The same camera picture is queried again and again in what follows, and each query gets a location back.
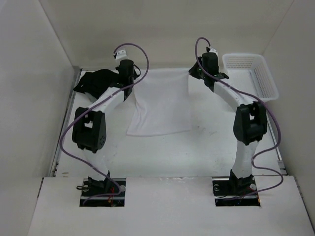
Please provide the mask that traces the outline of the white tank top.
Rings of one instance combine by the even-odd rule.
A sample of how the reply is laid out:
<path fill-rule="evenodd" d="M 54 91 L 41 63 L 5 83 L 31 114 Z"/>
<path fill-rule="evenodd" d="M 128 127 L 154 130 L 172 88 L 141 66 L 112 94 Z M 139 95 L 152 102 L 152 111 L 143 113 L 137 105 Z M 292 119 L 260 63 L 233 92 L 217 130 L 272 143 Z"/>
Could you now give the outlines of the white tank top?
<path fill-rule="evenodd" d="M 136 107 L 128 136 L 151 137 L 191 130 L 187 69 L 150 70 L 133 91 Z"/>

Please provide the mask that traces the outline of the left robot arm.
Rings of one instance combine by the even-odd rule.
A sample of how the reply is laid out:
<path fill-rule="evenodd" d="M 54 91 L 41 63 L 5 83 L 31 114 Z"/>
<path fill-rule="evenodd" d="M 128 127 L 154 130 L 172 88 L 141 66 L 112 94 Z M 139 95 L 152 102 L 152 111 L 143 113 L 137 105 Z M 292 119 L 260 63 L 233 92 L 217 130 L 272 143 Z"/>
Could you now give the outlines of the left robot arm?
<path fill-rule="evenodd" d="M 86 197 L 107 196 L 118 193 L 120 188 L 113 183 L 106 167 L 102 151 L 106 138 L 106 116 L 131 94 L 134 80 L 140 76 L 130 59 L 120 61 L 116 71 L 101 69 L 87 72 L 74 88 L 91 100 L 88 107 L 78 107 L 75 111 L 72 141 L 82 151 L 85 162 L 98 174 L 84 181 L 80 189 Z"/>

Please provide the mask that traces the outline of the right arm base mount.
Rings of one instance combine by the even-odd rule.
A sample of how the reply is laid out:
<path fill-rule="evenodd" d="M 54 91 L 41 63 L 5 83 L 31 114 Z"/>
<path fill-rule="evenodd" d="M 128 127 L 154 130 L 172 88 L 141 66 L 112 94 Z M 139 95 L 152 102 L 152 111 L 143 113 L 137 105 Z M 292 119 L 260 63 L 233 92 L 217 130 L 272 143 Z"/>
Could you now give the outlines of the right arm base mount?
<path fill-rule="evenodd" d="M 215 205 L 217 207 L 259 207 L 258 194 L 245 196 L 257 190 L 254 177 L 249 182 L 234 188 L 229 178 L 215 178 L 212 180 Z"/>

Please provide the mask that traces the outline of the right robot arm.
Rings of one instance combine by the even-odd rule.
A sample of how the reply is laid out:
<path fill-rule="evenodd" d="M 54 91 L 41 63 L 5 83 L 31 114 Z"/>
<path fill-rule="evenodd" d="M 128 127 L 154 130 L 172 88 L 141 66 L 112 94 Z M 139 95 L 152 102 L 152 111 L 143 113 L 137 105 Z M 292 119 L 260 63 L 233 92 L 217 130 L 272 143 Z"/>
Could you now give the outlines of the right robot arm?
<path fill-rule="evenodd" d="M 242 196 L 256 190 L 252 175 L 252 157 L 267 132 L 264 106 L 247 95 L 231 89 L 229 78 L 219 72 L 218 56 L 205 52 L 197 58 L 189 74 L 203 80 L 206 87 L 222 98 L 235 112 L 233 134 L 237 140 L 236 158 L 227 180 L 213 181 L 213 194 L 217 197 Z"/>

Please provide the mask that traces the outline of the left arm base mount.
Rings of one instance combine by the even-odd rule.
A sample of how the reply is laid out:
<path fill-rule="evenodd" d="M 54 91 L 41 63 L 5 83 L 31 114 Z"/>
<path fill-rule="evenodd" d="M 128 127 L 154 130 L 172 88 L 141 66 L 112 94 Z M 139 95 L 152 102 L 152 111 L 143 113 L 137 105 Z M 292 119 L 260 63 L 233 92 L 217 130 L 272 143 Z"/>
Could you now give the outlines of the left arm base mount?
<path fill-rule="evenodd" d="M 114 184 L 108 179 L 84 179 L 76 189 L 81 191 L 81 207 L 124 207 L 126 195 L 126 179 L 116 178 Z"/>

